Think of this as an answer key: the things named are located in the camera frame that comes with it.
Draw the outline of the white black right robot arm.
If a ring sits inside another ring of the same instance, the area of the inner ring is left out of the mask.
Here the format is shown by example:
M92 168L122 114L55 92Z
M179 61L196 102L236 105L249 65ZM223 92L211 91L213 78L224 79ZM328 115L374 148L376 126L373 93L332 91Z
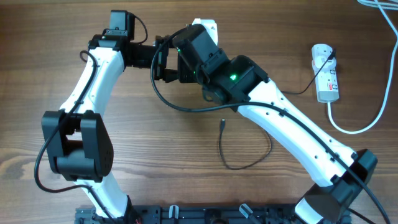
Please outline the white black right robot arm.
M249 57L229 59L205 27L187 27L172 41L204 91L250 119L303 165L314 185L294 208L305 223L337 222L366 189L377 164L369 150L354 151L299 111Z

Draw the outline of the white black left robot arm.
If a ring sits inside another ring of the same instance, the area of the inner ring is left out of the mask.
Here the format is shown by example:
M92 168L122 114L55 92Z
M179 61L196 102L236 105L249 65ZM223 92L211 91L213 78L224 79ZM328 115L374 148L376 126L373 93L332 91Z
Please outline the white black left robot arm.
M69 98L57 111L42 118L44 145L37 157L34 179L39 179L42 156L46 154L53 173L83 189L95 206L100 223L140 223L131 199L111 172L114 148L103 123L111 92L126 67L149 68L156 52L169 46L168 37L157 39L156 47L130 41L126 35L95 35L85 51L85 69Z

